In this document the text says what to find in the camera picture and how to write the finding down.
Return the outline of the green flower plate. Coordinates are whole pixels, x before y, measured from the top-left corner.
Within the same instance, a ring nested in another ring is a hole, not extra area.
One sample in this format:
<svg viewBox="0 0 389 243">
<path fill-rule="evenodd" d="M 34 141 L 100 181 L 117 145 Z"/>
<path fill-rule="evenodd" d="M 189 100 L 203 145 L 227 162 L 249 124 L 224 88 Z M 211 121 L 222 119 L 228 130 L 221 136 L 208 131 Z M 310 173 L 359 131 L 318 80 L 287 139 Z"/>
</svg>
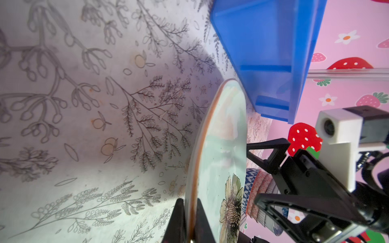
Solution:
<svg viewBox="0 0 389 243">
<path fill-rule="evenodd" d="M 244 91 L 223 82 L 202 120 L 191 152 L 184 199 L 187 242 L 194 240 L 201 201 L 217 243 L 238 240 L 246 178 L 247 117 Z"/>
</svg>

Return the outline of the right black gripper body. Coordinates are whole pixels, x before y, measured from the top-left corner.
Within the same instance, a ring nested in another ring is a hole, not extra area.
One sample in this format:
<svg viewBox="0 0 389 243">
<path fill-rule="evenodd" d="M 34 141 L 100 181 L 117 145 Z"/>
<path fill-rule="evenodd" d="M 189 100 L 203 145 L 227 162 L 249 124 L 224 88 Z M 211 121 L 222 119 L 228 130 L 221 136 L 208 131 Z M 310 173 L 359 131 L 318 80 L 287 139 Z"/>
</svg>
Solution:
<svg viewBox="0 0 389 243">
<path fill-rule="evenodd" d="M 375 152 L 373 159 L 362 168 L 363 182 L 356 182 L 349 192 L 311 153 L 300 150 L 294 156 L 276 149 L 271 154 L 271 174 L 280 193 L 308 197 L 338 198 L 351 202 L 367 221 L 367 230 L 389 232 L 389 172 L 379 174 L 375 182 L 372 170 L 387 153 Z M 276 206 L 275 209 L 291 223 L 300 223 L 306 214 L 294 209 Z"/>
</svg>

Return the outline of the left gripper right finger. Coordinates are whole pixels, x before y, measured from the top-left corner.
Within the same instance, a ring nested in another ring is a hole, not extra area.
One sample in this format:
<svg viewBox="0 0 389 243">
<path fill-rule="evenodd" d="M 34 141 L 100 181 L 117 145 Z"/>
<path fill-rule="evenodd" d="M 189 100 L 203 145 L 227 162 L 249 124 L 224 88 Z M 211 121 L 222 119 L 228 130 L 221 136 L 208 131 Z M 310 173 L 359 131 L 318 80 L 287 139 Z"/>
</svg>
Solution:
<svg viewBox="0 0 389 243">
<path fill-rule="evenodd" d="M 205 214 L 201 200 L 197 199 L 196 221 L 194 227 L 195 243 L 215 243 L 212 230 Z"/>
</svg>

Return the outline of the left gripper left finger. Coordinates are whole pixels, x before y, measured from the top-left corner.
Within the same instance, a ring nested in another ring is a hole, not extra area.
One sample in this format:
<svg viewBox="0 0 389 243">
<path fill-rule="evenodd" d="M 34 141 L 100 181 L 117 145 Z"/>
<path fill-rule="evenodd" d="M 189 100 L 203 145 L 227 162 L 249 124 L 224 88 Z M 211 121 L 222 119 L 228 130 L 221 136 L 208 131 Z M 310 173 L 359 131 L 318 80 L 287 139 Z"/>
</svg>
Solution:
<svg viewBox="0 0 389 243">
<path fill-rule="evenodd" d="M 177 199 L 162 243 L 184 243 L 186 238 L 184 200 Z"/>
</svg>

